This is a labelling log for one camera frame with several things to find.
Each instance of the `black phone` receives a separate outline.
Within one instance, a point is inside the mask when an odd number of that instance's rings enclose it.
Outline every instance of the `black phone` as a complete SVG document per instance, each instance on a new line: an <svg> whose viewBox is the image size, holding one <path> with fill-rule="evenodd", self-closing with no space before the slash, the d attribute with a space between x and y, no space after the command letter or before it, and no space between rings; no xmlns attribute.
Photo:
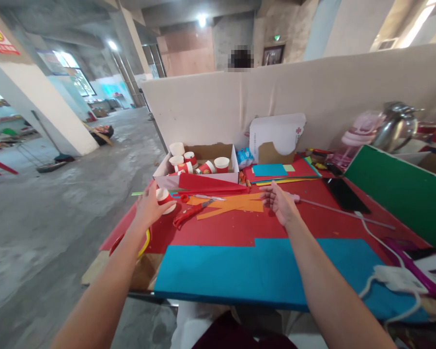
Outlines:
<svg viewBox="0 0 436 349"><path fill-rule="evenodd" d="M323 181L343 210L371 213L342 178L323 178Z"/></svg>

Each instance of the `hand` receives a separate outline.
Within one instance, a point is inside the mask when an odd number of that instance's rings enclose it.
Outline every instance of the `hand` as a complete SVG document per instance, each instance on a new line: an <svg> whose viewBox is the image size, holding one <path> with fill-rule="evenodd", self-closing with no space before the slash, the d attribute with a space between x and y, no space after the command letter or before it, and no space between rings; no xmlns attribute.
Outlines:
<svg viewBox="0 0 436 349"><path fill-rule="evenodd" d="M275 181L272 181L269 187L260 188L260 190L265 191L261 196L264 198L264 206L269 207L276 214L281 225L285 227L288 222L302 219L294 200Z"/></svg>
<svg viewBox="0 0 436 349"><path fill-rule="evenodd" d="M136 216L129 227L130 230L135 229L137 231L141 229L145 232L149 226L161 217L163 212L176 203L176 201L173 200L160 206L156 200L157 189L158 185L156 181L154 181L150 188L146 188L144 194L137 199Z"/></svg>

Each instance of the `green foam board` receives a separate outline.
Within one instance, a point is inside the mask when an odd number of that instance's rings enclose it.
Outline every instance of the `green foam board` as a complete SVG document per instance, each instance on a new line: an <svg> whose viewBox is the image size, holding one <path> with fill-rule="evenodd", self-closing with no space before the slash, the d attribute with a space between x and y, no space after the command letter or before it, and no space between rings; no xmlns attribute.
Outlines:
<svg viewBox="0 0 436 349"><path fill-rule="evenodd" d="M436 174L365 145L345 176L436 247Z"/></svg>

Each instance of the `blue foam sheet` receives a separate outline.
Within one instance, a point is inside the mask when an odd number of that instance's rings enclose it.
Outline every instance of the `blue foam sheet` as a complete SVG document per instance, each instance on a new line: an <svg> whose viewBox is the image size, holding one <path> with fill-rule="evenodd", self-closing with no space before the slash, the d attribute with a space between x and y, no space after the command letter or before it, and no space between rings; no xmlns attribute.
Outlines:
<svg viewBox="0 0 436 349"><path fill-rule="evenodd" d="M255 165L253 173L255 177L287 176L282 164Z"/></svg>
<svg viewBox="0 0 436 349"><path fill-rule="evenodd" d="M318 239L333 264L359 293L381 259L361 239ZM308 311L288 239L256 239L255 247L169 246L155 284L159 297L216 303L256 303ZM374 283L364 298L377 319L411 308L413 296ZM426 322L423 309L407 319Z"/></svg>

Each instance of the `white divider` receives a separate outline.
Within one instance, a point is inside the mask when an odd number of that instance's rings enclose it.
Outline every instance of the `white divider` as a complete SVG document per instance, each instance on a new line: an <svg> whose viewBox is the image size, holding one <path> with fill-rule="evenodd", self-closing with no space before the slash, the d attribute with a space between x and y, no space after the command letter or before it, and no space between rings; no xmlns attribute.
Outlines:
<svg viewBox="0 0 436 349"><path fill-rule="evenodd" d="M436 113L436 44L156 79L142 89L166 144L240 149L254 117L302 112L307 125L297 149L327 149L361 112L382 110L385 102Z"/></svg>

